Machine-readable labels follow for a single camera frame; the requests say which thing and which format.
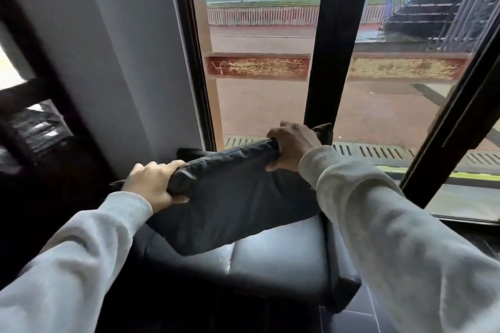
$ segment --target white wall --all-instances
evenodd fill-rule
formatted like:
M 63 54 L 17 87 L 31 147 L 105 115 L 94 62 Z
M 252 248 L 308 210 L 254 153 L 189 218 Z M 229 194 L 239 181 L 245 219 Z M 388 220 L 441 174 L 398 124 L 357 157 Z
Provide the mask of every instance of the white wall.
M 174 0 L 18 0 L 120 177 L 202 147 Z

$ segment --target stairs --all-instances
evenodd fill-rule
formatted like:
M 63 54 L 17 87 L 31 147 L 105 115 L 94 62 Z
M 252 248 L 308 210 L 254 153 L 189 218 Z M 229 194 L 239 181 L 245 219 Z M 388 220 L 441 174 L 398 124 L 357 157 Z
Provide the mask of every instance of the stairs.
M 384 22 L 386 36 L 400 34 L 416 40 L 442 40 L 455 20 L 463 0 L 393 0 L 394 8 Z M 487 9 L 493 11 L 498 0 L 490 0 Z

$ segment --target left hand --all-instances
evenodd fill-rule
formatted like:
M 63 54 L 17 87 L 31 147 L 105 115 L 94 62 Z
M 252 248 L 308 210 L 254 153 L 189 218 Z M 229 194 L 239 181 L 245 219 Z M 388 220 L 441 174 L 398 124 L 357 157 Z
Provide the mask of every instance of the left hand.
M 151 204 L 154 214 L 172 204 L 187 203 L 188 197 L 172 196 L 166 191 L 172 174 L 181 166 L 184 166 L 184 161 L 173 161 L 168 165 L 150 162 L 146 166 L 138 163 L 130 172 L 122 191 L 145 198 Z

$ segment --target sleeve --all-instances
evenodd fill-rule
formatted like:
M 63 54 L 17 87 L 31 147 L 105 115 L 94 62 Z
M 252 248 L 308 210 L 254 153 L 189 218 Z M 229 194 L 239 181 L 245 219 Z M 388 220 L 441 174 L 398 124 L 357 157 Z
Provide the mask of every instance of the sleeve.
M 299 172 L 398 331 L 499 332 L 500 263 L 405 199 L 384 172 L 339 157 L 322 146 Z
M 93 332 L 133 236 L 152 214 L 144 198 L 122 191 L 78 212 L 0 292 L 0 331 Z

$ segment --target white fence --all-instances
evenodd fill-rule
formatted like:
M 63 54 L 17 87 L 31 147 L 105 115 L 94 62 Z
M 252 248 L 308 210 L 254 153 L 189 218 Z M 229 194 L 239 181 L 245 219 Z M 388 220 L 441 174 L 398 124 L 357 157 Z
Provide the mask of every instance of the white fence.
M 313 25 L 319 6 L 209 7 L 209 25 Z M 369 4 L 363 11 L 362 24 L 381 23 L 384 4 Z

